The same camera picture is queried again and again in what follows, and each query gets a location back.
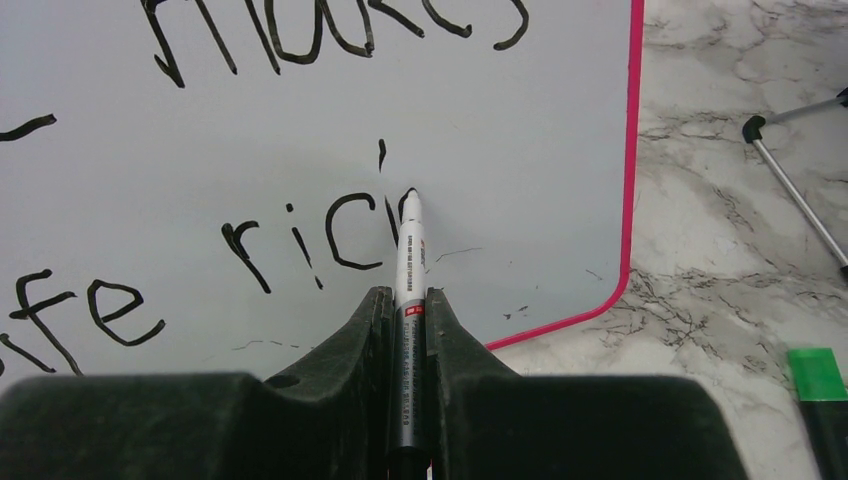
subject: red label on marker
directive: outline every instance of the red label on marker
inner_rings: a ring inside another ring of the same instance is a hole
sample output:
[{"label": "red label on marker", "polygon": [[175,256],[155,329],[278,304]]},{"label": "red label on marker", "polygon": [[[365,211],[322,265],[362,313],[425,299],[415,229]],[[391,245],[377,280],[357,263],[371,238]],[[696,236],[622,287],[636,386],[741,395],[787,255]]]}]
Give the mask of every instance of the red label on marker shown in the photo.
[{"label": "red label on marker", "polygon": [[406,307],[406,310],[403,311],[403,316],[408,317],[410,315],[421,315],[424,313],[424,305],[413,305],[411,307]]}]

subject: marker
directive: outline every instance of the marker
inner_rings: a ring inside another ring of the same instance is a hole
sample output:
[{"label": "marker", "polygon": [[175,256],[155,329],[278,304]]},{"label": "marker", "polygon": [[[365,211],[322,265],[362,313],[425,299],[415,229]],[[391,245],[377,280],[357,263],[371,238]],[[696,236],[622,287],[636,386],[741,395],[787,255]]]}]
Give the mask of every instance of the marker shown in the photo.
[{"label": "marker", "polygon": [[430,455],[424,432],[424,226],[421,201],[412,188],[403,205],[398,231],[386,452],[389,478],[427,478]]},{"label": "marker", "polygon": [[848,391],[829,348],[789,351],[801,415],[823,479],[848,479]]}]

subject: black plastic connector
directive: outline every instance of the black plastic connector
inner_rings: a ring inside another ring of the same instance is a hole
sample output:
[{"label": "black plastic connector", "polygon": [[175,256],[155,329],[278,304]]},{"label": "black plastic connector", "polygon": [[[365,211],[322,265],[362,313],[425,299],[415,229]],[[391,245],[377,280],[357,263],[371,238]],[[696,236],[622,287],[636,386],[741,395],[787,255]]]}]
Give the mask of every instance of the black plastic connector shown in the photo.
[{"label": "black plastic connector", "polygon": [[742,138],[745,139],[745,143],[750,144],[754,143],[754,140],[762,140],[763,136],[760,133],[760,129],[765,125],[766,119],[759,115],[749,118],[742,127]]}]

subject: black and green object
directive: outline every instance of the black and green object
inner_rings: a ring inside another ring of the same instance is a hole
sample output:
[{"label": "black and green object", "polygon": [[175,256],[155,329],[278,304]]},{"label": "black and green object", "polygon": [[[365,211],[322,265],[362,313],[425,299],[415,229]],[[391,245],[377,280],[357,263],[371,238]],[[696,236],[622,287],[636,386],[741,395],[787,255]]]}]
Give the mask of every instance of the black and green object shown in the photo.
[{"label": "black and green object", "polygon": [[833,350],[790,350],[789,366],[822,479],[848,480],[848,391]]}]

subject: white marker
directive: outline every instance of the white marker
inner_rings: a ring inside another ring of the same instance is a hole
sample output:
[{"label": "white marker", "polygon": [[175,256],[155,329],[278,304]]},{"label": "white marker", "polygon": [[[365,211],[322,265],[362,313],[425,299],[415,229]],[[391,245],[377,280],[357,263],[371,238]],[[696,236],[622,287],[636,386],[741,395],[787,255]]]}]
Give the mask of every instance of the white marker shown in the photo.
[{"label": "white marker", "polygon": [[389,385],[389,472],[405,472],[408,468],[426,472],[430,457],[423,418],[424,357],[427,352],[424,345],[424,226],[421,224],[421,201],[414,188],[407,192],[403,203],[396,280]]}]

